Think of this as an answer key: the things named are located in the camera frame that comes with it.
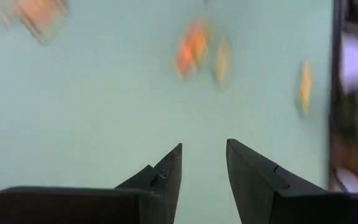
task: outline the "table surface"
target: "table surface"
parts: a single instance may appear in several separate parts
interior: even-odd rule
[[[183,143],[176,223],[239,223],[226,167],[236,138],[322,187],[328,165],[333,3],[71,1],[49,47],[0,31],[0,189],[114,187]],[[200,15],[231,43],[229,80],[180,82],[172,62]],[[310,60],[311,107],[296,107]]]

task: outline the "light green surface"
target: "light green surface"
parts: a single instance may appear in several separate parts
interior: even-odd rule
[[[0,32],[0,189],[114,187],[182,142],[175,223],[239,223],[227,138],[325,186],[332,1],[210,6],[75,0],[48,48],[24,28]],[[178,38],[200,14],[231,41],[225,90],[206,72],[186,83],[173,72]],[[302,118],[294,100],[306,59],[314,86]]]

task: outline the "yellow object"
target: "yellow object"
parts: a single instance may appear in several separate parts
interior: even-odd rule
[[[216,57],[216,78],[222,84],[227,72],[229,60],[229,44],[227,40],[222,39],[218,47],[218,56]]]
[[[306,61],[302,69],[301,83],[299,87],[299,97],[304,114],[307,114],[309,111],[311,86],[312,86],[311,65],[309,61]]]

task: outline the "green backdrop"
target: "green backdrop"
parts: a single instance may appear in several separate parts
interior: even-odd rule
[[[239,223],[227,138],[325,187],[332,1],[75,0],[70,11],[49,47],[21,26],[0,31],[0,189],[114,187],[182,142],[175,223]],[[200,15],[231,41],[224,89],[206,68],[185,83],[173,72],[184,26]]]

